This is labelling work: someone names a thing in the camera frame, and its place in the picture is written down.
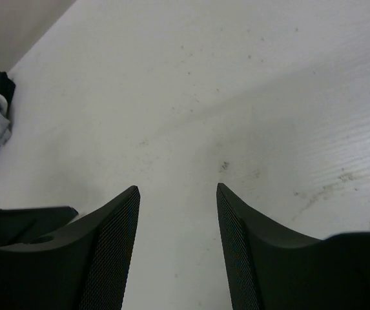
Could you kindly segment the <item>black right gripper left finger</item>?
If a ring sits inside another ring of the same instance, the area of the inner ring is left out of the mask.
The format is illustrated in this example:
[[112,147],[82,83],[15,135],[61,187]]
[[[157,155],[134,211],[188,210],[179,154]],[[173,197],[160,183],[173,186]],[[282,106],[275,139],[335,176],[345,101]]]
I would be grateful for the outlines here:
[[0,209],[0,309],[121,309],[138,216],[137,186],[86,216]]

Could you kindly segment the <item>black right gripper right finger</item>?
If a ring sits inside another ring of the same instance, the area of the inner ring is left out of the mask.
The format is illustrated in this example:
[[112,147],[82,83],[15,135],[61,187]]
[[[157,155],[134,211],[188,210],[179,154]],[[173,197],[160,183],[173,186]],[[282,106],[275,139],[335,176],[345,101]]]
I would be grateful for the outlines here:
[[233,309],[370,309],[370,231],[319,240],[216,192]]

